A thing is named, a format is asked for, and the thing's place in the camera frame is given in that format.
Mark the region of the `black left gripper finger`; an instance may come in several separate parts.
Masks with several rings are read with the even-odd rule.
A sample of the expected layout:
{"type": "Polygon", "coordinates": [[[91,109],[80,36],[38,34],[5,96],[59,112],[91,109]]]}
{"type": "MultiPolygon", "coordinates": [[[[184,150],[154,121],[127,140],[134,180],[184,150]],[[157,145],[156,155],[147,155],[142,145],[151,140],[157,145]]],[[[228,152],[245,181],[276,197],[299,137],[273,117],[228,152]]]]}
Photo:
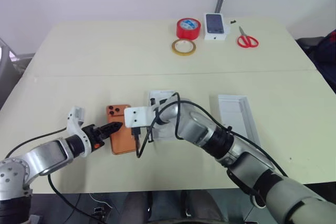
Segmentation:
{"type": "Polygon", "coordinates": [[[111,122],[100,127],[101,132],[117,132],[123,126],[122,122],[111,122]]]}
{"type": "Polygon", "coordinates": [[[107,139],[111,134],[117,132],[120,129],[120,126],[106,126],[101,127],[101,138],[107,139]]]}

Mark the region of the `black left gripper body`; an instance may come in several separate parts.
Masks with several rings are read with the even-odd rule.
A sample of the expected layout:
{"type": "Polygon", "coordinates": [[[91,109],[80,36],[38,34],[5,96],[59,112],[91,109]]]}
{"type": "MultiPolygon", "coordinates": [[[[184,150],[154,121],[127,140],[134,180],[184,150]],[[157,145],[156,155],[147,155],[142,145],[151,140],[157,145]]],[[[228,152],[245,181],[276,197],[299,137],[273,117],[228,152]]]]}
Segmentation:
{"type": "Polygon", "coordinates": [[[97,127],[94,124],[90,124],[82,128],[83,132],[89,139],[91,150],[96,151],[105,145],[104,132],[101,127],[97,127]]]}

